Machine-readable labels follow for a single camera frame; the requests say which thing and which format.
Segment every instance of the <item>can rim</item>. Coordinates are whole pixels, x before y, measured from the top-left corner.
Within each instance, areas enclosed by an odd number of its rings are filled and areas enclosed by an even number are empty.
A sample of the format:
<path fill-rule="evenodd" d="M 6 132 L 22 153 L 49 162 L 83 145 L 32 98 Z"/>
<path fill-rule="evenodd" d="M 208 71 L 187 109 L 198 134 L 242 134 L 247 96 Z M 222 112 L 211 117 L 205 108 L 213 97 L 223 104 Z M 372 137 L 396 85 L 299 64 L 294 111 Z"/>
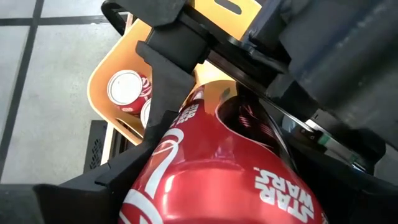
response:
<path fill-rule="evenodd" d="M 147 123 L 148 123 L 151 99 L 147 100 L 141 109 L 140 119 L 141 119 L 141 124 L 144 128 L 147 127 Z"/>
<path fill-rule="evenodd" d="M 131 74 L 134 75 L 135 77 L 137 77 L 140 81 L 137 83 L 134 83 L 133 88 L 131 88 L 132 91 L 137 91 L 138 93 L 134 92 L 136 95 L 136 97 L 132 98 L 131 100 L 129 100 L 127 103 L 122 103 L 120 101 L 118 101 L 117 99 L 115 99 L 115 97 L 112 95 L 111 90 L 112 87 L 114 85 L 114 82 L 121 76 L 121 75 L 125 75 L 125 74 Z M 141 94 L 142 91 L 142 80 L 141 80 L 141 76 L 134 70 L 121 70 L 116 72 L 112 78 L 110 79 L 110 81 L 108 82 L 108 86 L 107 86 L 107 92 L 108 92 L 108 98 L 112 101 L 112 103 L 116 104 L 116 105 L 120 105 L 120 106 L 124 106 L 124 105 L 129 105 L 132 102 L 136 101 L 139 98 L 139 95 Z"/>

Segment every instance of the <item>red soda can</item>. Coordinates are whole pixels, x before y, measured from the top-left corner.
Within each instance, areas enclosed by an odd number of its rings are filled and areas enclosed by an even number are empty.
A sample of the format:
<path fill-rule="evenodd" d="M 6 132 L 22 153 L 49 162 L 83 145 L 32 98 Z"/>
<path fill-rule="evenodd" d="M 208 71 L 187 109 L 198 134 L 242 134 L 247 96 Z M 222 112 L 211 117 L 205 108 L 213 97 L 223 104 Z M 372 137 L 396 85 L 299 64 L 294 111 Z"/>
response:
<path fill-rule="evenodd" d="M 147 77 L 133 70 L 121 70 L 108 82 L 108 97 L 122 111 L 139 114 L 151 98 L 152 85 Z"/>
<path fill-rule="evenodd" d="M 235 82 L 208 83 L 188 99 L 127 193 L 119 223 L 328 223 Z"/>

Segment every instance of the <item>gray floor tile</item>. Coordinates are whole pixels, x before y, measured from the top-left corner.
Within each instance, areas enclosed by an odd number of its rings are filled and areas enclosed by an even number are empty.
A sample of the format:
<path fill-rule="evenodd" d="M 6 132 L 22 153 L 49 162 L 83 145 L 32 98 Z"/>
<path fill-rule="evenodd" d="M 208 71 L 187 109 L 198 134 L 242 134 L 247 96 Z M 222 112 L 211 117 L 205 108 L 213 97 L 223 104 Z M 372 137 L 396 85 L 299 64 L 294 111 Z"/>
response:
<path fill-rule="evenodd" d="M 29 27 L 0 27 L 0 136 L 4 129 L 28 31 Z"/>
<path fill-rule="evenodd" d="M 119 39 L 109 24 L 42 26 L 30 61 L 2 183 L 60 184 L 82 174 L 91 72 Z"/>
<path fill-rule="evenodd" d="M 36 0 L 0 0 L 0 18 L 30 18 Z"/>
<path fill-rule="evenodd" d="M 45 0 L 42 17 L 100 16 L 104 0 Z"/>

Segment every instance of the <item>can top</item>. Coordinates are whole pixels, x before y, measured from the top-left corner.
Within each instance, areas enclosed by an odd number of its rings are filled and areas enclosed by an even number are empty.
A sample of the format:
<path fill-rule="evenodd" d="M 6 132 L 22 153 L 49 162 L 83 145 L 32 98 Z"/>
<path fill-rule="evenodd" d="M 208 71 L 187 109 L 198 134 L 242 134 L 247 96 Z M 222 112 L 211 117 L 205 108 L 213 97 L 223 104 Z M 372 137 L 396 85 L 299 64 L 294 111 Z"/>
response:
<path fill-rule="evenodd" d="M 141 77 L 133 70 L 121 70 L 108 83 L 109 99 L 116 105 L 134 102 L 142 90 Z"/>
<path fill-rule="evenodd" d="M 148 119 L 149 119 L 150 102 L 151 102 L 151 99 L 149 99 L 147 102 L 145 102 L 144 106 L 141 109 L 141 123 L 144 128 L 147 127 L 147 123 L 148 123 Z"/>

